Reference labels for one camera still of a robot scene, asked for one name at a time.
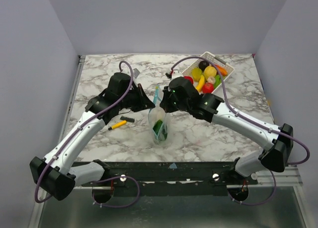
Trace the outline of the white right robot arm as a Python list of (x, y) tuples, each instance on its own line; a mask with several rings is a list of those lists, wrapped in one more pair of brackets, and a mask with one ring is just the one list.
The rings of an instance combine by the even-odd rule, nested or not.
[(293, 127), (267, 124), (238, 110), (211, 93), (200, 94), (184, 77), (173, 79), (163, 89), (160, 107), (166, 113), (185, 111), (194, 118), (225, 126), (254, 141), (261, 150), (239, 157), (229, 171), (229, 180), (242, 183), (251, 174), (269, 169), (283, 172), (293, 148)]

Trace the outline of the red toy tomato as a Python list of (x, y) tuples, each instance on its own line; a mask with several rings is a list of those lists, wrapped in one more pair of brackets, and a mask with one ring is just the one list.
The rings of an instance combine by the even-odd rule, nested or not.
[(206, 82), (202, 87), (202, 93), (212, 93), (214, 91), (214, 85)]

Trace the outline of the toy bok choy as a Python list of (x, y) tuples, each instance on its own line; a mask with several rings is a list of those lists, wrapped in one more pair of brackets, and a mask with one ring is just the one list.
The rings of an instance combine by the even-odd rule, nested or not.
[(157, 107), (152, 111), (152, 115), (155, 122), (152, 128), (154, 141), (159, 144), (167, 139), (167, 125), (164, 121), (165, 112), (160, 107)]

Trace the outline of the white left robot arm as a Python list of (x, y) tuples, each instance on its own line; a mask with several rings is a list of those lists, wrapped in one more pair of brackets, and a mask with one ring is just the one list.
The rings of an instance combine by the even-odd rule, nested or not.
[(92, 175), (72, 172), (71, 167), (88, 144), (122, 109), (139, 112), (154, 108), (135, 75), (115, 73), (108, 87), (89, 100), (85, 111), (70, 132), (43, 158), (34, 157), (30, 170), (37, 189), (42, 188), (58, 201), (65, 199), (76, 184), (94, 180), (104, 186), (110, 181), (110, 173), (101, 162), (93, 162)]

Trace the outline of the clear zip top bag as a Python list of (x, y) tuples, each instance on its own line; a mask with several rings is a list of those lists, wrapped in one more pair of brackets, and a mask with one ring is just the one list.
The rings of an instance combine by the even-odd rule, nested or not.
[(163, 91), (157, 84), (155, 86), (155, 95), (153, 99), (155, 108), (150, 109), (148, 113), (148, 123), (152, 139), (157, 145), (163, 144), (167, 140), (170, 126), (170, 115), (160, 107), (162, 100)]

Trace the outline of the yellow toy lemon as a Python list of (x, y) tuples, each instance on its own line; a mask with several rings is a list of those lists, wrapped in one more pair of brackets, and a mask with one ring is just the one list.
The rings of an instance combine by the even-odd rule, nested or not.
[(217, 75), (217, 70), (213, 66), (208, 66), (203, 72), (204, 77), (207, 79), (209, 76), (215, 77)]

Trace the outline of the yellow toy banana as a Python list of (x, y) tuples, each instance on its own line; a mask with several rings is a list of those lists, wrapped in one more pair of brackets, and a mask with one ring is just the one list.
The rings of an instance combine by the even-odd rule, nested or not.
[(200, 92), (202, 90), (203, 85), (205, 84), (205, 77), (203, 75), (200, 76), (198, 84), (196, 85), (196, 90)]

